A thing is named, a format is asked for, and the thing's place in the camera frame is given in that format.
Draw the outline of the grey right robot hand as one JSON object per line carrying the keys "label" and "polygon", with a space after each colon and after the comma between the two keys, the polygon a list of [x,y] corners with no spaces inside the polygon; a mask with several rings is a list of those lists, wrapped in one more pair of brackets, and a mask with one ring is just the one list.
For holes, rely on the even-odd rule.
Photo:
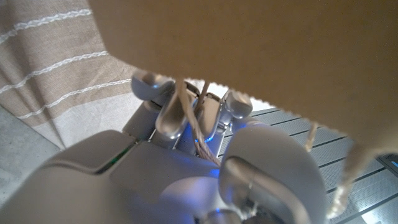
{"label": "grey right robot hand", "polygon": [[122,131],[45,161],[2,206],[2,223],[325,223],[326,189],[308,151],[218,97],[137,71],[142,100]]}

